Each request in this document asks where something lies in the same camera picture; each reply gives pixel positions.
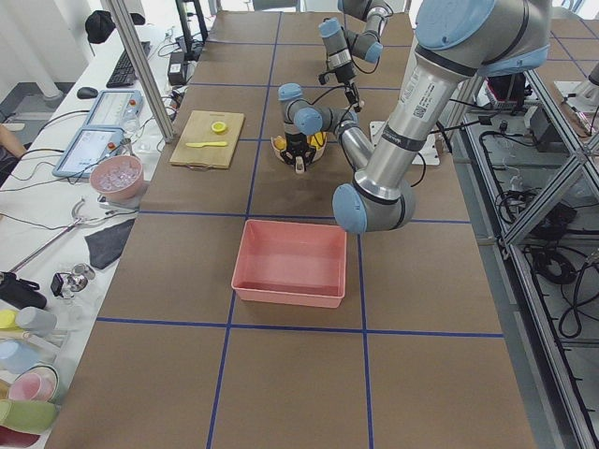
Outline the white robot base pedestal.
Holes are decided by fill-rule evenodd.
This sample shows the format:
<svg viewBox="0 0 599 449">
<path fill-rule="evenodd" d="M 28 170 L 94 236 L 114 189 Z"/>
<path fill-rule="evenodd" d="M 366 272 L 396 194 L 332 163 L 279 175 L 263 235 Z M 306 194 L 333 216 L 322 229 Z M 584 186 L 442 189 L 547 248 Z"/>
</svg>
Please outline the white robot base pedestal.
<svg viewBox="0 0 599 449">
<path fill-rule="evenodd" d="M 440 164 L 440 156 L 436 149 L 436 138 L 434 135 L 427 135 L 426 140 L 414 139 L 407 137 L 405 134 L 387 130 L 388 124 L 385 121 L 371 121 L 369 126 L 370 139 L 374 147 L 377 147 L 379 141 L 387 137 L 392 143 L 399 147 L 413 152 L 418 150 L 418 153 L 412 159 L 412 165 L 426 165 L 436 167 Z"/>
</svg>

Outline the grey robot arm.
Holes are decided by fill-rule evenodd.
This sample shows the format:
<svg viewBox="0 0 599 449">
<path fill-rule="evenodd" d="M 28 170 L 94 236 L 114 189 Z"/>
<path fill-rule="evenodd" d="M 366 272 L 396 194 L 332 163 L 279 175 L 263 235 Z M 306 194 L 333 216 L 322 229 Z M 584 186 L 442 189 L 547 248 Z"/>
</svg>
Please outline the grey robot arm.
<svg viewBox="0 0 599 449">
<path fill-rule="evenodd" d="M 361 111 L 355 78 L 360 68 L 355 60 L 378 65 L 383 45 L 381 35 L 394 11 L 386 1 L 338 1 L 337 8 L 344 14 L 365 23 L 361 33 L 343 27 L 338 19 L 329 18 L 318 25 L 319 35 L 326 50 L 326 69 L 318 75 L 325 85 L 334 76 L 344 87 L 345 97 L 355 112 Z"/>
<path fill-rule="evenodd" d="M 399 228 L 414 213 L 404 176 L 458 85 L 537 68 L 548 57 L 549 1 L 425 1 L 416 16 L 416 61 L 400 99 L 371 143 L 349 110 L 311 105 L 296 83 L 280 86 L 288 140 L 333 133 L 354 169 L 334 192 L 336 223 L 352 234 Z"/>
</svg>

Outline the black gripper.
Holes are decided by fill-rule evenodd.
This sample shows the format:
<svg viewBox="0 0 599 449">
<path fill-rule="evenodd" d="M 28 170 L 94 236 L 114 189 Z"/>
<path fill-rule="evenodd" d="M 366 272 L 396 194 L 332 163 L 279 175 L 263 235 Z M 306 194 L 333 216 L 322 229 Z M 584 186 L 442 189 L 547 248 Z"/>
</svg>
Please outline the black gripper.
<svg viewBox="0 0 599 449">
<path fill-rule="evenodd" d="M 308 143 L 308 137 L 302 133 L 285 133 L 286 149 L 279 154 L 284 162 L 295 162 L 296 173 L 305 172 L 305 163 L 314 160 L 314 147 Z"/>
<path fill-rule="evenodd" d="M 349 106 L 354 111 L 361 111 L 362 102 L 359 97 L 358 88 L 354 83 L 356 78 L 355 65 L 353 63 L 347 63 L 336 66 L 333 68 L 333 73 L 336 80 L 344 85 L 344 93 Z"/>
</svg>

